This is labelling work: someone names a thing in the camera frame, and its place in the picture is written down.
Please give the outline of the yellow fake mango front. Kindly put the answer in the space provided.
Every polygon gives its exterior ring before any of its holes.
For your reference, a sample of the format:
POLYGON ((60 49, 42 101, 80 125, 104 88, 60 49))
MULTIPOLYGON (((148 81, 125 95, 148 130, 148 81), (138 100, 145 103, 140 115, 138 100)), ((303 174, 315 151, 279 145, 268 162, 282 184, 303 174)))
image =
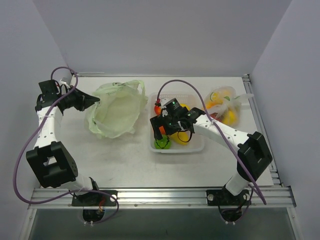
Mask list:
POLYGON ((178 131, 174 134, 171 134, 170 139, 179 145, 187 145, 190 142, 190 135, 184 131, 178 131))

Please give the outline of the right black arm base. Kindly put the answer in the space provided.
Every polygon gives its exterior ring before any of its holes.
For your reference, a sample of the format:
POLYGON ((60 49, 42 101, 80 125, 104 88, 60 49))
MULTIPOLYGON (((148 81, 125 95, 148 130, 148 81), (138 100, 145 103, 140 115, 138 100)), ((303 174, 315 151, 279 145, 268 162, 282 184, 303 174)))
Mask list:
POLYGON ((242 190, 238 195, 232 195, 226 189, 206 190, 206 200, 208 206, 245 206, 250 205, 250 193, 247 189, 242 190))

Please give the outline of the orange fake orange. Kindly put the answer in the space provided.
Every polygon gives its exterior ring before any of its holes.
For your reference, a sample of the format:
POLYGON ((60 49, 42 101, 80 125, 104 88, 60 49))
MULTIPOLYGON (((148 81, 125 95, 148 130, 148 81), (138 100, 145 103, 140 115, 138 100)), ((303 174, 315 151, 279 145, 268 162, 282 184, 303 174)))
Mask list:
POLYGON ((163 126, 161 126, 161 127, 159 128, 159 130, 160 130, 160 133, 161 133, 162 135, 167 135, 167 133, 166 133, 166 131, 165 131, 165 129, 164 129, 163 126))

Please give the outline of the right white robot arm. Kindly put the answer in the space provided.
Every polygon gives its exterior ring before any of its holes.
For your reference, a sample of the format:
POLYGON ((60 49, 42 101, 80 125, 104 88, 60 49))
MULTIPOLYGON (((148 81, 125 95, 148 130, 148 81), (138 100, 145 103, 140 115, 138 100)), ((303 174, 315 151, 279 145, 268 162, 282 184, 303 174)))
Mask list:
POLYGON ((221 193, 222 200, 228 205, 238 201, 241 191, 249 183, 255 184, 273 160, 265 137, 257 131, 250 134, 234 129, 197 107, 187 109, 181 106, 176 98, 157 99, 155 106, 160 107, 160 113, 152 117, 150 123, 156 140, 163 138, 160 127, 168 135, 186 131, 207 137, 235 155, 236 172, 221 193))

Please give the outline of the green avocado print plastic bag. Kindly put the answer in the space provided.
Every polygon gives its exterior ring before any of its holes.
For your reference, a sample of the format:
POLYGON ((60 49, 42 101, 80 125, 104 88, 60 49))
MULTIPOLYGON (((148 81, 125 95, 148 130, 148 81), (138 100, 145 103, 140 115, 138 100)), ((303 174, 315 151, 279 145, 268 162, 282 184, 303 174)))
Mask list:
POLYGON ((85 113, 84 127, 97 138, 134 134, 135 123, 148 103, 142 80, 106 83, 92 95, 99 101, 85 113))

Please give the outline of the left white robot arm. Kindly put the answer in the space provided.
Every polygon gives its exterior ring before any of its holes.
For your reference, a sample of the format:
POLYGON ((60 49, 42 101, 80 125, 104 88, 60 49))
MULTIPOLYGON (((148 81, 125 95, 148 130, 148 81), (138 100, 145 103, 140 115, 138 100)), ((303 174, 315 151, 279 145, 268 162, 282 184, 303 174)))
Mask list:
POLYGON ((41 129, 33 149, 26 152, 27 162, 42 187, 78 191, 88 205, 95 206, 101 201, 97 183, 79 173, 74 158, 59 141, 59 136, 64 110, 75 108, 82 112, 100 99, 59 85, 55 80, 42 81, 39 87, 41 94, 35 110, 41 129))

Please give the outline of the green fake fruit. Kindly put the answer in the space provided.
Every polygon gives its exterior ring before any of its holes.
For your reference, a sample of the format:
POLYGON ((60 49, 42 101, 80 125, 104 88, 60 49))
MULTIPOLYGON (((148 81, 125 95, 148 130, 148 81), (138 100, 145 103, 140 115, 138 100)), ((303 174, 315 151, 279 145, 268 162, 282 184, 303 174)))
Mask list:
POLYGON ((157 150, 168 150, 172 146, 172 142, 167 135, 163 135, 162 139, 155 139, 154 140, 154 147, 157 150))

